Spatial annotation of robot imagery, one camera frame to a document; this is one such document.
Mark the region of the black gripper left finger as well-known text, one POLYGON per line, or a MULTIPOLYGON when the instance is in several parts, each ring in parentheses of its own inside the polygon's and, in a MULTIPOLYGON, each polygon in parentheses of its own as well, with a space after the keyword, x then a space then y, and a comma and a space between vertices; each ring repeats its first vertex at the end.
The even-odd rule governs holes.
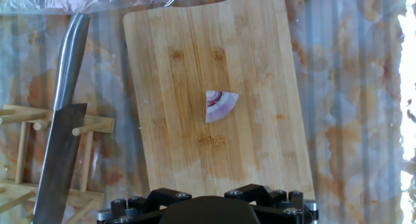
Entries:
POLYGON ((168 207, 180 201, 192 199, 187 192, 179 192, 168 188, 159 188, 149 193, 147 197, 133 196, 128 199, 115 199, 110 202, 110 208, 97 212, 97 224, 132 223, 135 218, 155 223, 161 216, 161 207, 168 207))

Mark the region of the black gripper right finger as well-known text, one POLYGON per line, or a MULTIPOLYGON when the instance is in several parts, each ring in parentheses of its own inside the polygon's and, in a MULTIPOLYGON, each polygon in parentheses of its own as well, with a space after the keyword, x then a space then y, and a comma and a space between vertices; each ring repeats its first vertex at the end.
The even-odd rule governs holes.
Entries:
POLYGON ((317 202, 306 199, 299 190, 268 191, 265 186, 249 184, 225 192, 224 197, 248 203, 260 223, 319 223, 317 202))

